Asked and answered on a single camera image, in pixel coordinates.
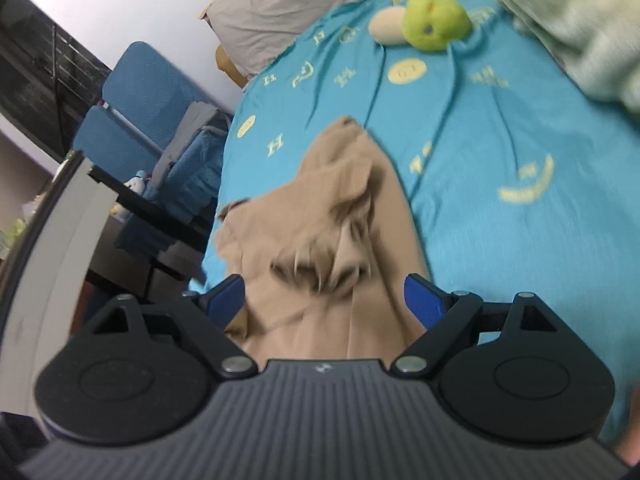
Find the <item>person's hand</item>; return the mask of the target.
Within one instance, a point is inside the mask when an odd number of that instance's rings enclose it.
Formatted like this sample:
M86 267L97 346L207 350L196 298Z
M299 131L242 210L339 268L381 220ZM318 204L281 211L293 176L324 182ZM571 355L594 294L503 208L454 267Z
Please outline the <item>person's hand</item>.
M627 465L633 467L640 460L640 389L634 387L630 397L628 425L615 452Z

